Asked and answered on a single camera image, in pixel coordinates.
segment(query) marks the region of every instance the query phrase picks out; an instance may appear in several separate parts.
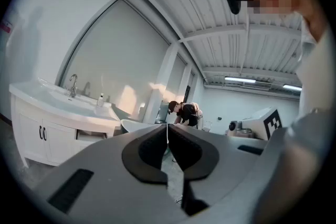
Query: black hat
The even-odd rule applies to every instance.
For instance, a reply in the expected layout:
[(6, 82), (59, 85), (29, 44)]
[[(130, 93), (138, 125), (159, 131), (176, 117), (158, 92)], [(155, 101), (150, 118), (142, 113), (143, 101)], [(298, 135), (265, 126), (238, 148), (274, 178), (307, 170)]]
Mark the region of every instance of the black hat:
[(174, 108), (177, 105), (176, 101), (171, 101), (168, 105), (168, 112), (173, 113), (174, 112)]

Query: black rubber pad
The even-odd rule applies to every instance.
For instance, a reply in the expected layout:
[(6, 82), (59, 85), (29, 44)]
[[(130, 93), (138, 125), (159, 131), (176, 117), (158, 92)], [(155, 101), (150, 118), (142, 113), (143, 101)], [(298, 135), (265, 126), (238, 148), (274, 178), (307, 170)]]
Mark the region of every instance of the black rubber pad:
[(166, 149), (166, 125), (162, 125), (128, 143), (121, 159), (127, 171), (139, 181), (167, 185), (167, 174), (161, 171)]
[(93, 172), (78, 169), (48, 200), (48, 202), (63, 213), (67, 213), (83, 191)]
[(245, 146), (245, 145), (241, 145), (238, 147), (239, 150), (241, 151), (245, 151), (245, 152), (249, 152), (255, 155), (261, 155), (262, 152), (264, 151), (262, 148), (257, 148), (257, 147), (253, 147), (253, 146)]
[(184, 173), (184, 180), (203, 179), (211, 174), (219, 161), (219, 152), (213, 144), (172, 124), (168, 138), (169, 149)]

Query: door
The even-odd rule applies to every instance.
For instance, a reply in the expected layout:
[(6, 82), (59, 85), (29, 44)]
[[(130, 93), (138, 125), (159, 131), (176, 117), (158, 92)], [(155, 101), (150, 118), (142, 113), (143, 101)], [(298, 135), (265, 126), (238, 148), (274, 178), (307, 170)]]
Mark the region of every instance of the door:
[(26, 157), (35, 160), (45, 159), (42, 118), (33, 113), (19, 111), (19, 120)]
[(48, 161), (61, 164), (73, 156), (71, 145), (76, 130), (43, 120), (43, 139)]

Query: ceiling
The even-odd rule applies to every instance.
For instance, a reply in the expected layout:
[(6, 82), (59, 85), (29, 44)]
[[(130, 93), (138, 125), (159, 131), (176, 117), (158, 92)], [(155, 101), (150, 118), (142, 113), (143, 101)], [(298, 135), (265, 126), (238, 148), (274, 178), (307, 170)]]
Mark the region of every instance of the ceiling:
[[(208, 87), (298, 99), (283, 84), (300, 86), (301, 16), (233, 15), (226, 0), (149, 0), (190, 52)], [(225, 83), (225, 76), (260, 83)]]

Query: fluorescent light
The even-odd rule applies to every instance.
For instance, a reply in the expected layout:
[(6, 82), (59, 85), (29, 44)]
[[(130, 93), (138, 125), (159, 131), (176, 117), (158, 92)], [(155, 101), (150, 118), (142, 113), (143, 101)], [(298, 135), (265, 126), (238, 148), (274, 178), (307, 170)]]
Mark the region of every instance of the fluorescent light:
[(249, 83), (255, 83), (255, 79), (242, 79), (242, 78), (232, 78), (232, 77), (225, 77), (225, 80), (231, 80), (231, 81), (239, 81), (239, 82), (249, 82)]
[(290, 89), (290, 90), (294, 90), (294, 91), (302, 91), (301, 87), (292, 86), (292, 85), (288, 85), (288, 84), (283, 85), (283, 87), (285, 89)]

